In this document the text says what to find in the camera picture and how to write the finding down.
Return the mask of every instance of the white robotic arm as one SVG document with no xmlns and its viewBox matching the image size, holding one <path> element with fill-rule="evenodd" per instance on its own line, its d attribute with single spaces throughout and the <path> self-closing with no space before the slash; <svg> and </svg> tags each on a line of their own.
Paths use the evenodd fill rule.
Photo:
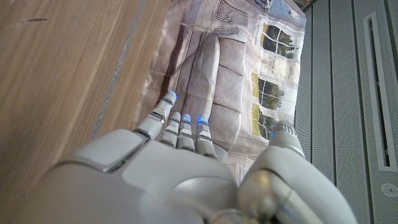
<svg viewBox="0 0 398 224">
<path fill-rule="evenodd" d="M 356 223 L 338 189 L 304 159 L 290 123 L 277 123 L 238 187 L 216 160 L 207 118 L 198 118 L 195 139 L 188 114 L 174 113 L 160 134 L 176 99 L 170 91 L 133 132 L 110 132 L 63 158 L 14 221 Z"/>
</svg>

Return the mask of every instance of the ventilation grille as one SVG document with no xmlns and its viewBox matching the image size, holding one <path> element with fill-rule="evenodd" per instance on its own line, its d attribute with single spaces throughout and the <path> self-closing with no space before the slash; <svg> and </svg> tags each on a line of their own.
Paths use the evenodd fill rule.
<svg viewBox="0 0 398 224">
<path fill-rule="evenodd" d="M 384 78 L 386 81 L 387 98 L 391 116 L 392 135 L 394 139 L 395 152 L 398 145 L 398 107 L 397 96 L 394 84 L 396 83 L 395 71 L 392 67 L 391 45 L 389 42 L 388 27 L 384 4 L 379 1 L 362 0 L 354 2 L 356 16 L 357 39 L 359 49 L 359 66 L 361 74 L 361 87 L 364 107 L 364 121 L 366 127 L 366 144 L 368 148 L 369 171 L 371 176 L 371 192 L 373 200 L 373 212 L 375 223 L 398 223 L 398 201 L 396 198 L 388 198 L 381 192 L 381 185 L 392 183 L 398 186 L 398 175 L 394 172 L 380 171 L 377 165 L 376 143 L 374 136 L 373 114 L 371 106 L 371 96 L 369 89 L 368 64 L 366 60 L 364 44 L 363 18 L 376 10 L 377 24 L 380 36 L 380 46 L 382 52 L 382 66 L 384 68 Z"/>
<path fill-rule="evenodd" d="M 379 170 L 397 172 L 376 12 L 363 19 Z"/>
</svg>

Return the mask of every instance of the wooden surface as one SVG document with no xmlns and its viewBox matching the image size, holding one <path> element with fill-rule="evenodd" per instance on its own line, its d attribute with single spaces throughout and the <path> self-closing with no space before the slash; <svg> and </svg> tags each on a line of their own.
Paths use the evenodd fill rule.
<svg viewBox="0 0 398 224">
<path fill-rule="evenodd" d="M 141 0 L 0 1 L 0 223 L 90 141 Z M 97 136 L 129 129 L 170 0 L 146 0 Z"/>
</svg>

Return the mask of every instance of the printed image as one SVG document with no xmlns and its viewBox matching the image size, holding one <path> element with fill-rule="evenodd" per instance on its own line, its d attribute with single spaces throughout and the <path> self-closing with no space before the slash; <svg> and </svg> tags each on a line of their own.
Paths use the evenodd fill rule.
<svg viewBox="0 0 398 224">
<path fill-rule="evenodd" d="M 292 36 L 287 35 L 276 26 L 263 23 L 260 45 L 263 49 L 275 52 L 286 58 L 294 58 L 295 46 Z"/>
<path fill-rule="evenodd" d="M 263 113 L 260 111 L 259 129 L 263 138 L 269 140 L 269 138 L 272 136 L 272 128 L 274 128 L 276 123 L 277 121 L 274 118 L 263 115 Z"/>
<path fill-rule="evenodd" d="M 264 115 L 259 105 L 253 104 L 251 109 L 252 134 L 269 140 L 272 136 L 272 128 L 277 123 L 276 119 Z"/>
<path fill-rule="evenodd" d="M 272 0 L 253 0 L 262 9 L 269 11 L 272 6 Z"/>
<path fill-rule="evenodd" d="M 281 98 L 285 92 L 279 86 L 259 78 L 259 103 L 265 108 L 276 110 L 282 106 Z"/>
</svg>

